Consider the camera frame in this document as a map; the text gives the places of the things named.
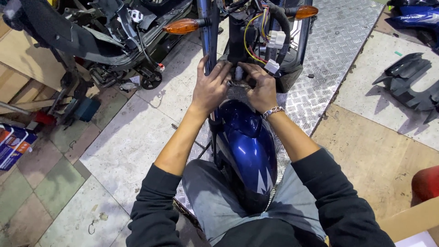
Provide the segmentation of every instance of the sprocket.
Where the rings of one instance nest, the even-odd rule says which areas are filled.
[[[142,81],[140,82],[140,85],[146,90],[155,89],[156,87],[158,87],[160,85],[160,83],[163,80],[162,73],[160,73],[158,71],[154,71],[153,73],[155,75],[155,78],[148,78],[148,77],[144,76]]]

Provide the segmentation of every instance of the black sleeve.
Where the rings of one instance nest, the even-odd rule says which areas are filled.
[[[183,246],[175,230],[178,212],[172,205],[180,180],[181,176],[152,164],[131,211],[127,247]]]
[[[319,220],[333,247],[394,247],[380,229],[369,203],[324,149],[294,162],[302,183],[316,198]]]

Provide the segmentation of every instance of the left hand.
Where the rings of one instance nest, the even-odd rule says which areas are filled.
[[[227,81],[231,80],[229,71],[232,68],[231,62],[219,61],[210,75],[205,76],[204,64],[208,58],[208,55],[204,56],[198,64],[197,84],[195,85],[190,105],[191,109],[198,111],[205,118],[226,98],[227,90],[229,89]]]

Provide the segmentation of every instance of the silver bracelet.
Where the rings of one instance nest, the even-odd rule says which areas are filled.
[[[280,112],[280,111],[283,111],[283,112],[284,112],[285,109],[284,109],[282,106],[276,106],[276,107],[273,107],[273,108],[271,108],[270,110],[264,112],[264,114],[262,114],[262,117],[263,117],[264,119],[267,119],[267,117],[268,117],[269,115],[271,115],[271,114],[273,114],[273,113]]]

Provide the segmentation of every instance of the blue body panel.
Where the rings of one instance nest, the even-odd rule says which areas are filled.
[[[225,102],[218,111],[223,118],[217,133],[219,152],[233,167],[246,189],[268,195],[277,180],[273,135],[260,114],[238,100]]]
[[[386,19],[393,28],[425,28],[433,31],[437,43],[433,51],[439,54],[439,7],[430,6],[403,6],[399,7],[403,15]]]

